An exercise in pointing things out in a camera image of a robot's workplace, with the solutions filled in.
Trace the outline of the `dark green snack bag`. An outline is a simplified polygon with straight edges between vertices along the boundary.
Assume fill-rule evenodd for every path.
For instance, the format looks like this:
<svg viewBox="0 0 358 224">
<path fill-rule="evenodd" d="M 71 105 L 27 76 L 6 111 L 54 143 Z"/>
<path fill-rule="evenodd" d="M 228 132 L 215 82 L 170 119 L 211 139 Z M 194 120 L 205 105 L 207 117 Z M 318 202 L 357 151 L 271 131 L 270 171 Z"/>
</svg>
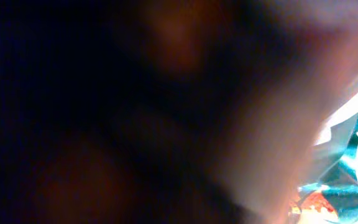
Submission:
<svg viewBox="0 0 358 224">
<path fill-rule="evenodd" d="M 287 223 L 358 223 L 358 112 L 315 146 L 309 176 L 291 200 Z"/>
</svg>

